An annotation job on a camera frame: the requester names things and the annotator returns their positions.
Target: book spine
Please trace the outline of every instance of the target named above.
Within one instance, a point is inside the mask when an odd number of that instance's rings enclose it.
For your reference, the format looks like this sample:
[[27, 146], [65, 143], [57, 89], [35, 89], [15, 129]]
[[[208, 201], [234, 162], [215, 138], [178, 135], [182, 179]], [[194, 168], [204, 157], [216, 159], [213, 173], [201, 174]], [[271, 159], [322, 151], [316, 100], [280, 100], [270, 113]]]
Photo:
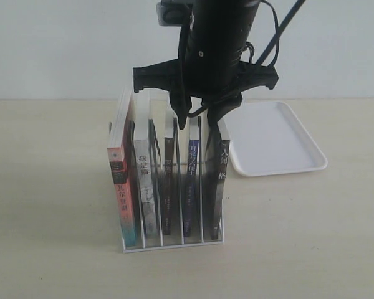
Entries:
[[140, 185], [141, 206], [147, 237], [158, 236], [148, 140], [135, 141], [136, 166]]
[[197, 168], [198, 140], [188, 142], [188, 163], [186, 175], [186, 192], [183, 212], [183, 233], [185, 237], [191, 235], [191, 225], [193, 218], [193, 206], [195, 202], [195, 174]]
[[171, 208], [173, 195], [173, 157], [175, 139], [165, 138], [165, 172], [163, 178], [163, 214], [162, 231], [164, 235], [170, 235]]
[[216, 191], [214, 195], [214, 209], [213, 209], [213, 222], [211, 228], [211, 238], [217, 239], [219, 235], [219, 225], [222, 214], [222, 204], [223, 204], [223, 190], [224, 183], [226, 181], [226, 171], [229, 159], [229, 140], [222, 140], [219, 144], [219, 153], [217, 156], [218, 171], [217, 171], [217, 183]]
[[112, 159], [119, 156], [120, 153], [120, 149], [108, 150], [112, 179], [118, 202], [120, 227], [125, 246], [128, 247], [136, 245], [136, 224], [127, 164], [124, 161]]

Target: table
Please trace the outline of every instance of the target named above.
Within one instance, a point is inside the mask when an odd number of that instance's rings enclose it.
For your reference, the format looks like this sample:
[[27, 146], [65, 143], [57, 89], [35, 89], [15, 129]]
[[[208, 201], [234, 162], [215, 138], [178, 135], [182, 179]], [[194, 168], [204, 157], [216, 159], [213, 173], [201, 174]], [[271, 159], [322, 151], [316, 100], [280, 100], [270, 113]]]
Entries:
[[228, 167], [225, 244], [120, 253], [115, 101], [0, 101], [0, 298], [374, 298], [374, 100], [288, 100], [324, 171]]

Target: robotic arm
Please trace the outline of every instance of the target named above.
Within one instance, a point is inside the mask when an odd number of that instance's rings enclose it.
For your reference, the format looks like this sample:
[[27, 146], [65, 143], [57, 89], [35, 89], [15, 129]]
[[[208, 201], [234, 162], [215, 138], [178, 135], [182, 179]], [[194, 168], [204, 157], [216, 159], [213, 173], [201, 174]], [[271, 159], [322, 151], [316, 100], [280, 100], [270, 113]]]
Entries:
[[[134, 91], [159, 88], [169, 92], [172, 109], [183, 129], [187, 117], [208, 110], [209, 125], [239, 107], [241, 92], [258, 86], [273, 89], [279, 79], [274, 64], [279, 39], [303, 5], [298, 0], [279, 25], [274, 8], [266, 0], [162, 0], [157, 5], [161, 26], [181, 27], [178, 57], [147, 67], [133, 68]], [[247, 41], [260, 3], [271, 7], [276, 33], [252, 63], [254, 47]], [[273, 48], [276, 54], [263, 65]], [[250, 51], [249, 62], [241, 61]], [[190, 113], [191, 97], [202, 99], [201, 108]]]

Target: white wall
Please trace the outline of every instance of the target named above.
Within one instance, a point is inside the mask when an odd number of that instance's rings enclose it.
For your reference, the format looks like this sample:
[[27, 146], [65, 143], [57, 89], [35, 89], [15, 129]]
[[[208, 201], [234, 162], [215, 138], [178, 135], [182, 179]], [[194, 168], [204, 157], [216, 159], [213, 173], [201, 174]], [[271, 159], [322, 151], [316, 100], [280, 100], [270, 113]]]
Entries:
[[[133, 66], [176, 57], [157, 0], [0, 0], [0, 98], [117, 98]], [[282, 19], [294, 0], [272, 0]], [[251, 41], [273, 33], [260, 8]], [[374, 0], [308, 0], [282, 37], [276, 89], [256, 98], [374, 97]]]

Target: plastic tray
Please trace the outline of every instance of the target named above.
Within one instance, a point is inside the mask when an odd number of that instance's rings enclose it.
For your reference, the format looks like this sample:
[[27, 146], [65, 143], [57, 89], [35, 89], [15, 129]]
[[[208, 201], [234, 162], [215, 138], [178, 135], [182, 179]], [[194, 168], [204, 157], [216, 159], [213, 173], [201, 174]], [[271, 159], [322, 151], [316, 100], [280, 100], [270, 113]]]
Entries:
[[243, 176], [327, 167], [327, 158], [284, 102], [244, 103], [223, 119], [231, 139], [231, 162]]

